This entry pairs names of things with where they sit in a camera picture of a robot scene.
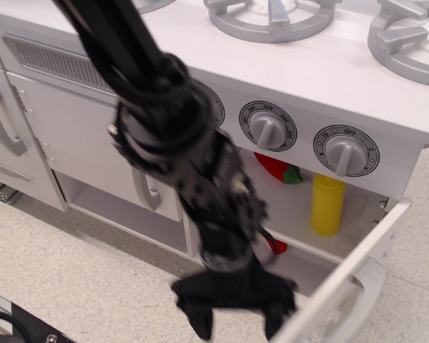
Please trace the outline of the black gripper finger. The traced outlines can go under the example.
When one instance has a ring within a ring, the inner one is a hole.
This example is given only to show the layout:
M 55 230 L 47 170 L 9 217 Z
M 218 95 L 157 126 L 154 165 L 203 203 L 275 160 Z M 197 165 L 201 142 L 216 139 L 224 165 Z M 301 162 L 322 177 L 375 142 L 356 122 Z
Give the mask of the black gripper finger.
M 186 314 L 191 327 L 200 339 L 211 340 L 213 311 L 211 307 L 192 306 L 179 303 L 178 307 Z
M 265 336 L 271 340 L 280 330 L 284 318 L 293 313 L 293 307 L 285 305 L 269 305 L 263 309 L 265 316 Z

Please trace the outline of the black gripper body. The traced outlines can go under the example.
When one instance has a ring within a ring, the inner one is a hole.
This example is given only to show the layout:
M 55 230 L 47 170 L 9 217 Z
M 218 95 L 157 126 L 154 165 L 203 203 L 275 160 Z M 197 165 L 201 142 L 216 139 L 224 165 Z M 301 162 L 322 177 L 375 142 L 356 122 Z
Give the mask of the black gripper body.
M 228 260 L 202 250 L 204 271 L 177 280 L 172 291 L 177 306 L 193 317 L 210 316 L 214 309 L 255 309 L 266 316 L 296 310 L 296 283 L 270 274 L 254 253 Z

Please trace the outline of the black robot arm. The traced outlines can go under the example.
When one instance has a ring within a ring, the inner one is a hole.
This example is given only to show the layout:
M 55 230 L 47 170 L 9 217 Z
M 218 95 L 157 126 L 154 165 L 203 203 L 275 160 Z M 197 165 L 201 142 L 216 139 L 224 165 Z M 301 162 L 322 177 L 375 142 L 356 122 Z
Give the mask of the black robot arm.
M 202 243 L 205 271 L 172 291 L 198 337 L 212 336 L 213 309 L 256 309 L 272 338 L 295 309 L 295 283 L 255 256 L 265 203 L 256 195 L 211 101 L 184 63 L 162 52 L 130 1 L 58 1 L 101 77 L 119 98 L 110 134 L 136 169 L 171 186 Z

